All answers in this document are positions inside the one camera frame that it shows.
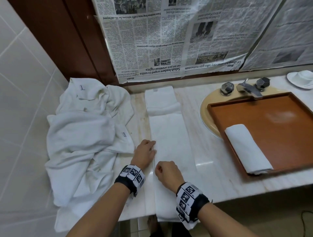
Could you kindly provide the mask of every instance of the rolled towel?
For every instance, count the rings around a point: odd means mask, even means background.
[[[255,143],[246,126],[236,124],[226,128],[225,133],[247,173],[266,174],[273,170],[271,163]]]

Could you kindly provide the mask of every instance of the person's left hand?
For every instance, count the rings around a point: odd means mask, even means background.
[[[141,170],[147,168],[157,152],[152,149],[155,143],[156,141],[142,140],[135,150],[131,164],[138,166]]]

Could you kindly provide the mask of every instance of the countertop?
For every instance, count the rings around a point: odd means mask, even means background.
[[[313,90],[297,88],[290,84],[285,76],[277,76],[270,79],[271,86],[281,90],[291,91],[313,110]],[[269,177],[256,177],[249,181],[242,178],[223,140],[215,137],[199,117],[199,106],[203,98],[212,91],[220,88],[222,84],[223,82],[174,88],[176,98],[182,105],[182,115],[188,131],[196,167],[203,179],[203,192],[209,200],[217,203],[313,184],[313,168]],[[134,116],[126,127],[135,146],[143,139],[151,138],[144,96],[144,92],[131,94]],[[118,155],[113,168],[115,177],[117,177],[125,165],[130,163],[131,158],[131,154]],[[123,209],[119,219],[120,221],[156,213],[152,164],[150,164],[144,173],[146,175],[146,181],[137,197],[133,199],[128,207]]]

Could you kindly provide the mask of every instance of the black and white photo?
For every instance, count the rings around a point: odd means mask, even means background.
[[[211,63],[211,62],[224,60],[227,53],[228,53],[228,51],[200,53],[200,54],[198,54],[198,57],[197,57],[195,64]]]
[[[171,59],[161,60],[161,66],[170,65],[170,64],[171,64]]]
[[[295,62],[301,56],[305,49],[287,49],[280,51],[275,57],[273,64]]]
[[[154,59],[154,66],[160,66],[160,58]]]
[[[218,21],[200,22],[193,25],[190,43],[211,41]]]
[[[168,6],[176,6],[176,0],[168,0]]]
[[[146,13],[146,0],[114,0],[116,14]]]

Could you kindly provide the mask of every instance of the bare foot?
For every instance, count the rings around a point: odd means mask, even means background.
[[[147,224],[149,227],[150,234],[153,234],[154,232],[156,232],[158,229],[158,225],[159,225],[156,215],[149,216]]]

